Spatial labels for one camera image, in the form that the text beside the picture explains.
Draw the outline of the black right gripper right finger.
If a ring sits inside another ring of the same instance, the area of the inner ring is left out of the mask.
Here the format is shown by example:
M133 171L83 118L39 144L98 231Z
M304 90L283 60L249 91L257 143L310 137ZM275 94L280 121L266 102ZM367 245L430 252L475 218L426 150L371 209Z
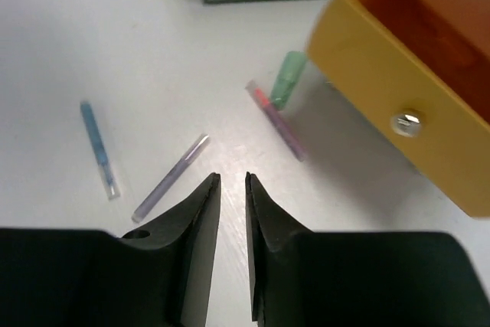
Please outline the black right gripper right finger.
M434 231L315 232L245 178L259 326L487 326L489 300L460 243Z

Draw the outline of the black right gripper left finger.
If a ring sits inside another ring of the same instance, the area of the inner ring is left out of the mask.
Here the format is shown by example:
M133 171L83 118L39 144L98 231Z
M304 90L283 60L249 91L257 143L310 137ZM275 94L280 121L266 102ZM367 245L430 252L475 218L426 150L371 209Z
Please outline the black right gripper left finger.
M203 326L221 209L212 173L179 204L114 237L1 231L3 326Z

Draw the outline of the pink purple highlighter pen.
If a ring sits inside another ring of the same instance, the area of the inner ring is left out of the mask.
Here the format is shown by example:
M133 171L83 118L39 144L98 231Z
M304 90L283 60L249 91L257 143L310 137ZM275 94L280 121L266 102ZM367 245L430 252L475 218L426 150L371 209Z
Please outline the pink purple highlighter pen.
M270 102L266 94L253 80L247 84L246 90L253 99L254 103L263 112L281 139L288 146L292 154L298 161L303 162L305 160L305 149L300 141L295 137L288 123Z

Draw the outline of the round drawer organizer box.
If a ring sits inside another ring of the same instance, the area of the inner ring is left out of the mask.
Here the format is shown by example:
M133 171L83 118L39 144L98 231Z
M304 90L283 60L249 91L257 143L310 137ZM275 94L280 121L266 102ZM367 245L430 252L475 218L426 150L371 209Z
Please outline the round drawer organizer box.
M489 215L489 0L331 0L307 55L471 217Z

